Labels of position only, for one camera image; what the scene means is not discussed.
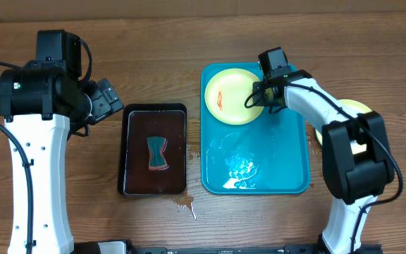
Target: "wood grain surface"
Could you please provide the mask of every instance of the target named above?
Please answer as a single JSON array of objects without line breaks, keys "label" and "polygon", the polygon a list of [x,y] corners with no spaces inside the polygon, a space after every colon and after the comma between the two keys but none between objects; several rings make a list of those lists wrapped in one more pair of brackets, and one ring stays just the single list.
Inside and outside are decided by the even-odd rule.
[{"label": "wood grain surface", "polygon": [[[406,12],[0,23],[0,61],[23,65],[35,57],[37,31],[58,28],[87,41],[92,77],[108,78],[125,105],[182,102],[188,112],[185,196],[117,193],[122,113],[92,126],[90,137],[70,139],[67,204],[75,241],[129,238],[136,246],[168,248],[315,242],[326,226],[331,195],[310,126],[312,184],[304,193],[213,195],[200,181],[202,69],[214,62],[256,61],[264,50],[282,46],[291,63],[332,95],[361,101],[384,117],[405,187],[399,200],[371,210],[362,241],[381,243],[386,253],[406,253]],[[395,181],[381,198],[396,188]],[[196,220],[186,207],[177,209],[177,203],[191,201]],[[0,253],[9,245],[12,216],[11,157],[0,133]]]},{"label": "wood grain surface", "polygon": [[406,0],[0,0],[0,22],[370,11],[406,11]]}]

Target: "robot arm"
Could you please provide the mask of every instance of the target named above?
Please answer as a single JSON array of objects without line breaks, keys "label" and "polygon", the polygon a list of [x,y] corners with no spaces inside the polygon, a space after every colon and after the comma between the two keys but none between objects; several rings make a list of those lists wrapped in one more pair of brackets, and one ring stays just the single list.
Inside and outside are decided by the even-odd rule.
[{"label": "robot arm", "polygon": [[[254,92],[247,98],[246,105],[252,98],[252,106],[287,107],[303,115],[322,133],[324,180],[333,202],[318,245],[325,253],[350,253],[361,207],[375,202],[394,177],[390,158],[357,124],[366,126],[389,150],[383,119],[374,111],[359,114],[325,92],[306,71],[292,71],[281,48],[260,54],[259,64],[264,80],[253,84]],[[367,144],[367,150],[354,155],[351,143]],[[359,221],[355,250],[361,246],[360,236],[366,218],[367,214],[363,214]]]},{"label": "robot arm", "polygon": [[[81,45],[90,64],[81,76]],[[94,125],[123,108],[107,79],[90,80],[92,57],[78,36],[64,30],[39,31],[36,60],[0,77],[0,115],[30,161],[32,197],[20,155],[11,142],[13,228],[10,254],[126,253],[123,241],[73,242],[66,210],[65,151],[71,135],[89,135]],[[33,201],[33,215],[27,210]],[[32,243],[26,225],[32,217]]]}]

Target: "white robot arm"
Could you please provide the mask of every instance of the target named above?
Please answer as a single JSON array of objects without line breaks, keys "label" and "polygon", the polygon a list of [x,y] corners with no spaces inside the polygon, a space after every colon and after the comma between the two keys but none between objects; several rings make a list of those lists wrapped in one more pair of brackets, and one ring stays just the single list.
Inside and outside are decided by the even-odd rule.
[{"label": "white robot arm", "polygon": [[[302,85],[305,87],[312,87],[324,93],[329,97],[338,107],[342,108],[352,117],[357,117],[360,113],[349,107],[344,106],[334,97],[317,84],[313,78],[302,78],[293,81],[293,84]],[[344,122],[348,118],[339,114],[327,101],[325,101],[318,94],[310,90],[287,86],[284,88],[285,104],[289,109],[303,115],[306,120],[319,132],[322,132],[322,126],[330,124],[333,121]],[[368,195],[366,197],[357,199],[353,204],[347,205],[342,199],[333,198],[331,204],[330,217],[328,219],[327,227],[322,233],[322,239],[332,254],[346,254],[350,252],[351,237],[355,227],[355,221],[360,213],[360,208],[364,205],[377,200],[377,196]],[[358,232],[355,238],[354,249],[357,250],[361,246],[361,232],[366,222],[367,214],[362,216],[359,224]]]},{"label": "white robot arm", "polygon": [[[78,80],[81,45],[90,62],[85,77]],[[87,44],[64,30],[39,31],[36,60],[24,68],[12,68],[0,77],[0,115],[5,118],[6,129],[21,145],[16,147],[10,142],[13,228],[8,253],[125,254],[130,245],[127,241],[84,245],[73,242],[65,178],[69,137],[89,135],[87,125],[97,124],[121,110],[123,103],[108,80],[90,80],[92,57]],[[26,154],[28,166],[18,149]],[[25,175],[31,176],[32,190]],[[33,203],[30,211],[28,203]]]}]

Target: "wooden table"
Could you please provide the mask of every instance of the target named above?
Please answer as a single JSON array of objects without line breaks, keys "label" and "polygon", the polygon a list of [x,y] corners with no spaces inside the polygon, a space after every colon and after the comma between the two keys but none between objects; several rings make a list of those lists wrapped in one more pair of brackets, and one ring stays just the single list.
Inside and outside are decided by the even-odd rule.
[{"label": "wooden table", "polygon": [[[264,50],[282,46],[291,63],[332,95],[359,100],[386,120],[405,188],[399,200],[371,210],[362,240],[383,244],[387,253],[406,253],[406,12],[0,23],[0,60],[23,65],[35,57],[37,31],[58,28],[87,41],[92,77],[108,78],[125,105],[182,102],[188,110],[187,192],[181,196],[117,193],[122,113],[91,127],[90,137],[70,139],[67,203],[75,241],[129,238],[136,246],[169,248],[315,242],[326,226],[331,195],[310,126],[312,184],[301,195],[213,195],[200,182],[202,69],[256,61]],[[396,188],[395,181],[381,198]],[[190,202],[196,220],[188,208],[177,209],[177,203]],[[8,248],[12,220],[11,157],[0,133],[0,253]]]}]

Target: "sauce stain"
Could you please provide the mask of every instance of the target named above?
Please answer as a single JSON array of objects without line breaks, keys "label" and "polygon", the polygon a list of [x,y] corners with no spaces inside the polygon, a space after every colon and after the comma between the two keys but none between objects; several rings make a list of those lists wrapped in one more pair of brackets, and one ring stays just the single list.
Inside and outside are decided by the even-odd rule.
[{"label": "sauce stain", "polygon": [[219,106],[220,111],[222,111],[222,91],[219,91],[219,95],[217,97],[217,106]]},{"label": "sauce stain", "polygon": [[191,211],[194,219],[197,219],[197,216],[195,215],[195,212],[194,212],[194,207],[192,206],[192,202],[194,202],[194,197],[189,196],[187,194],[187,189],[184,191],[183,196],[171,198],[171,199],[177,205],[176,209],[178,210],[178,212],[180,212],[180,207],[181,207],[181,209],[184,209],[184,207],[187,207]]}]

